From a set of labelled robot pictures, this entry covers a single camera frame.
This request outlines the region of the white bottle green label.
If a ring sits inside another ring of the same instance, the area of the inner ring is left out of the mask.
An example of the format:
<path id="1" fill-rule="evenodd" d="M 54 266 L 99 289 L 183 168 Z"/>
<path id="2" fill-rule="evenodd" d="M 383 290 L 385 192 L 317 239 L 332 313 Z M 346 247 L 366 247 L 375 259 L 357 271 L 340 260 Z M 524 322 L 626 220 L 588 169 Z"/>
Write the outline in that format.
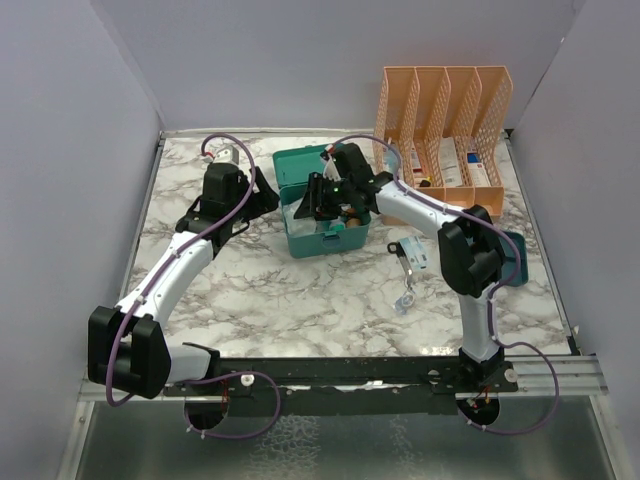
<path id="1" fill-rule="evenodd" d="M 340 232 L 346 229 L 346 225 L 343 221 L 335 219 L 329 222 L 329 226 L 327 228 L 328 232 Z"/>

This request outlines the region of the green plastic medicine box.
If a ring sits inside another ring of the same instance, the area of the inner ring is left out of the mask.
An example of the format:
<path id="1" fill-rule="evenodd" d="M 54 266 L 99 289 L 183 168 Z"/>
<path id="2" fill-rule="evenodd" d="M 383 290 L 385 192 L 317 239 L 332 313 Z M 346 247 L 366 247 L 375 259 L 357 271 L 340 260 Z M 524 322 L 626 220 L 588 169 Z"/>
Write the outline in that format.
<path id="1" fill-rule="evenodd" d="M 309 174 L 322 173 L 324 169 L 320 157 L 324 148 L 324 145 L 308 146 L 280 150 L 272 155 L 289 253 L 296 259 L 360 249 L 367 240 L 371 222 L 369 213 L 361 216 L 362 225 L 356 228 L 346 227 L 340 232 L 328 232 L 332 220 L 316 220 L 317 229 L 312 235 L 290 237 L 287 234 L 286 221 L 294 218 L 306 191 Z"/>

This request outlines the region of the white gauze pad packet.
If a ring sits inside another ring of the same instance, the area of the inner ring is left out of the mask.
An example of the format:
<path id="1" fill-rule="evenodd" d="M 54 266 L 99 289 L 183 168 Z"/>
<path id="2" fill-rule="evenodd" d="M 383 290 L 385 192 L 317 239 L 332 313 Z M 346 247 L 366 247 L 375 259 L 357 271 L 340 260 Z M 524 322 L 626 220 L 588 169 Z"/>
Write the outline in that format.
<path id="1" fill-rule="evenodd" d="M 317 221 L 313 218 L 291 218 L 286 221 L 286 229 L 290 237 L 312 235 L 316 232 Z"/>

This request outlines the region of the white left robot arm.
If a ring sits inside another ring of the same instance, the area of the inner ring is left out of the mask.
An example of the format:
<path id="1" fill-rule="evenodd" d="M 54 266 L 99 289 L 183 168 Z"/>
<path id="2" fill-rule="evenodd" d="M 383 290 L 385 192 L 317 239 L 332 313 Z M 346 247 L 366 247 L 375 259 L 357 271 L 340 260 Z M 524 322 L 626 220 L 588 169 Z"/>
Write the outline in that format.
<path id="1" fill-rule="evenodd" d="M 99 306 L 88 321 L 88 378 L 152 399 L 186 381 L 206 395 L 220 385 L 218 352 L 192 343 L 168 346 L 163 329 L 201 271 L 237 235 L 235 225 L 274 211 L 279 197 L 259 168 L 246 175 L 232 163 L 211 163 L 202 193 L 175 227 L 164 254 L 115 306 Z"/>

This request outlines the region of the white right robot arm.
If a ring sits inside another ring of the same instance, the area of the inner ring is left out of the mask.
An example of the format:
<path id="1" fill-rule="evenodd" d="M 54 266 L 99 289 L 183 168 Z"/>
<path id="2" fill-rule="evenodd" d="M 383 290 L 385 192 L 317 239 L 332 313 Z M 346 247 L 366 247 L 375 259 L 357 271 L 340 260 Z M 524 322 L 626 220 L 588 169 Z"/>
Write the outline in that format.
<path id="1" fill-rule="evenodd" d="M 469 390 L 486 388 L 505 364 L 494 306 L 505 261 L 500 242 L 506 237 L 504 232 L 480 205 L 467 209 L 451 206 L 412 188 L 397 172 L 375 174 L 355 143 L 328 144 L 320 158 L 324 171 L 309 175 L 294 218 L 334 220 L 350 206 L 359 214 L 394 217 L 434 238 L 441 275 L 460 302 L 463 343 L 459 378 Z"/>

